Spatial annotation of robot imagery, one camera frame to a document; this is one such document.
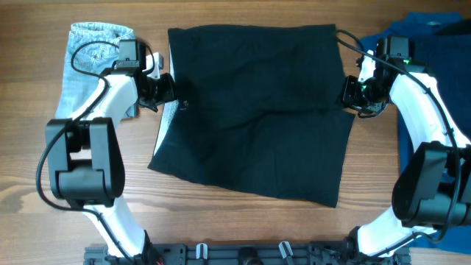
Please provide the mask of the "black shorts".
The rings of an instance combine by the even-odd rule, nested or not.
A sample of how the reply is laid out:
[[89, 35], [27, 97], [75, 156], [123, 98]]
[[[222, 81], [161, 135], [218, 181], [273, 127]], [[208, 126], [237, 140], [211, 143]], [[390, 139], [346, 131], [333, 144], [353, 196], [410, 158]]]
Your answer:
[[149, 168], [334, 208], [354, 116], [332, 24], [168, 31], [177, 109]]

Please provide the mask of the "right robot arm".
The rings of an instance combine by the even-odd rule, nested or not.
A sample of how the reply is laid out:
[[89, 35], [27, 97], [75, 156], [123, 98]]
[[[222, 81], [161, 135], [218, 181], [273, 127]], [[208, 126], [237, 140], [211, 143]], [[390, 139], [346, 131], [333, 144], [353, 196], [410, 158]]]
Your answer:
[[414, 151], [391, 206], [346, 240], [347, 259], [365, 263], [389, 258], [418, 238], [438, 243], [450, 228], [470, 224], [470, 140], [448, 112], [430, 67], [412, 59], [408, 38], [390, 35], [374, 52], [361, 44], [354, 51], [361, 71], [346, 78], [343, 105], [361, 119], [395, 105]]

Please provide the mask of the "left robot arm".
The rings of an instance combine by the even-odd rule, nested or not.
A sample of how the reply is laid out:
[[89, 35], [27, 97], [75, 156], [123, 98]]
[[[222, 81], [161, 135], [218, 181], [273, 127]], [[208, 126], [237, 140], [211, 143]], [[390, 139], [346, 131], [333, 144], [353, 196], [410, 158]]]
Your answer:
[[174, 80], [161, 74], [161, 56], [139, 40], [115, 45], [118, 59], [98, 74], [90, 98], [66, 119], [46, 125], [46, 148], [36, 171], [36, 189], [49, 206], [81, 212], [107, 243], [109, 264], [161, 264], [147, 232], [124, 197], [125, 169], [116, 128], [127, 109], [156, 112], [174, 101]]

